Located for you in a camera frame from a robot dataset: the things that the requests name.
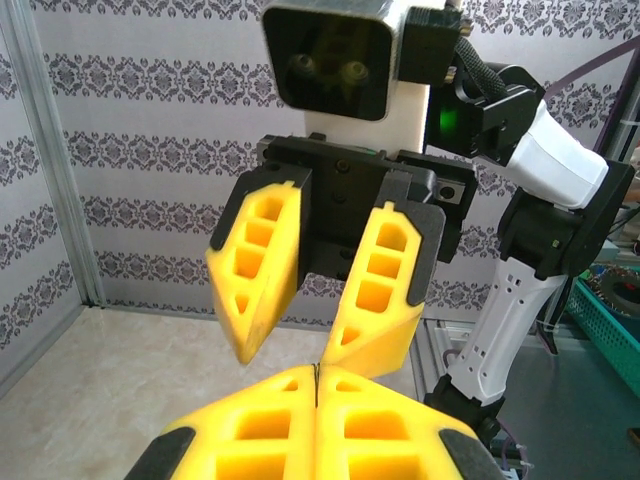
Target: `green light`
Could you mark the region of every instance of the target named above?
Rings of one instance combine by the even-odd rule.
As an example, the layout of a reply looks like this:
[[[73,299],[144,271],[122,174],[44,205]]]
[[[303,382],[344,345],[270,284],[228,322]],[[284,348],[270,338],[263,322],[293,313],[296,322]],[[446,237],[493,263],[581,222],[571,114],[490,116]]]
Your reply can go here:
[[[456,110],[442,110],[440,112],[440,133],[452,135],[457,122],[458,112]]]

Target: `teal plastic basket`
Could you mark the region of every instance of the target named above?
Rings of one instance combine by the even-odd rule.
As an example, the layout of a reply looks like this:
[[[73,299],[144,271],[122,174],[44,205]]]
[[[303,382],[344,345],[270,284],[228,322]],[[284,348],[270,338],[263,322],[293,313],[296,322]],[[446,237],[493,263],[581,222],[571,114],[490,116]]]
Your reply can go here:
[[[620,325],[582,279],[574,284],[567,311],[640,397],[640,342]]]

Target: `wallpaper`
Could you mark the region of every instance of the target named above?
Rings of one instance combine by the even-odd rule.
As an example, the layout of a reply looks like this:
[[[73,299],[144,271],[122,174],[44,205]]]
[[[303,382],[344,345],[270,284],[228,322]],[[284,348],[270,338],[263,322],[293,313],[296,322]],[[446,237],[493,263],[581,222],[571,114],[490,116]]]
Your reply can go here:
[[[80,305],[0,29],[0,384]]]
[[[212,313],[203,252],[235,179],[255,165],[262,136],[303,132],[302,114],[276,95],[258,22],[266,3],[32,1],[110,304]],[[637,1],[473,0],[466,9],[484,59],[522,64],[546,85],[640,31]],[[549,102],[588,147],[627,63]],[[425,315],[474,320],[486,299],[515,186],[486,165],[477,175],[458,253],[438,265]],[[284,321],[329,325],[342,286],[310,275]]]

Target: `camera lens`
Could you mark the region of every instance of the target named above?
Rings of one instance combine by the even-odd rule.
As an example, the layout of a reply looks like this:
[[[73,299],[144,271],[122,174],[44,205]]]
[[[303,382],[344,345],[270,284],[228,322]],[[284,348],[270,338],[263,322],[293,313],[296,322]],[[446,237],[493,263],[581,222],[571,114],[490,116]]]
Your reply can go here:
[[[303,77],[313,77],[316,73],[316,65],[306,53],[299,53],[291,57],[291,67],[293,71]]]
[[[345,83],[361,86],[369,78],[369,69],[362,62],[352,61],[342,67],[340,74]]]

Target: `floor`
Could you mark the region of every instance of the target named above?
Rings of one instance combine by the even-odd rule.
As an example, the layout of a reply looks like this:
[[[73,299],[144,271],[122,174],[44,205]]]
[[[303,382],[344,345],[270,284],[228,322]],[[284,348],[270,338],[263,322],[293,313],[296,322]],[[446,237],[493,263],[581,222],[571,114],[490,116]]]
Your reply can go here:
[[[122,479],[171,420],[314,363],[326,337],[277,328],[242,367],[216,322],[86,309],[0,399],[0,478]],[[379,381],[415,397],[409,359]]]

